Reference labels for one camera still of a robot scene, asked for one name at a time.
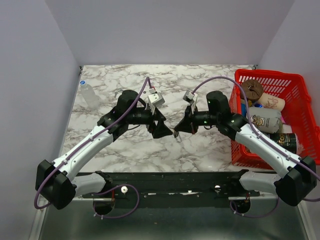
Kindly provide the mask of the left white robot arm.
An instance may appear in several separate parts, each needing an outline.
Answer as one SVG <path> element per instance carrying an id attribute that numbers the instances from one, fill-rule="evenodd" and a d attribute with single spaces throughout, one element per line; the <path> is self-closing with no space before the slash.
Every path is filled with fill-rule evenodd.
<path id="1" fill-rule="evenodd" d="M 96 193 L 104 198 L 111 185 L 101 173 L 78 176 L 80 170 L 103 148 L 128 131 L 129 125 L 145 125 L 154 139 L 172 135 L 158 107 L 165 103 L 161 93 L 150 89 L 147 102 L 133 90 L 124 90 L 117 104 L 103 115 L 92 131 L 65 155 L 37 166 L 35 189 L 56 209 L 65 208 L 74 197 Z"/>

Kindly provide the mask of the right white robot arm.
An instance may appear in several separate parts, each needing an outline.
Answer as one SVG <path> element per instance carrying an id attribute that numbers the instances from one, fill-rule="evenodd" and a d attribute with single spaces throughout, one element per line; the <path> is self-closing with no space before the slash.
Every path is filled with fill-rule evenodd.
<path id="1" fill-rule="evenodd" d="M 277 195 L 290 206 L 297 206 L 316 187 L 318 175 L 315 161 L 281 147 L 250 124 L 239 113 L 232 113 L 227 97 L 221 91 L 206 95 L 207 111 L 198 111 L 198 95 L 187 91 L 183 99 L 189 103 L 184 117 L 174 132 L 195 134 L 200 126 L 215 127 L 224 136 L 249 148 L 275 171 L 274 174 L 245 170 L 230 183 L 230 191 L 241 196 L 247 191 Z"/>

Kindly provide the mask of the small brass padlock with key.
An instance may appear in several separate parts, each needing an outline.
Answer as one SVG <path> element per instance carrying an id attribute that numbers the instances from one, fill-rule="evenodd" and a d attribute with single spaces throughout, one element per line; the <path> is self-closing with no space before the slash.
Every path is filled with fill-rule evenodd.
<path id="1" fill-rule="evenodd" d="M 174 131 L 174 132 L 173 132 L 173 137 L 174 137 L 174 139 L 175 139 L 178 143 L 181 143 L 181 142 L 182 142 L 182 138 L 181 138 L 179 132 Z"/>

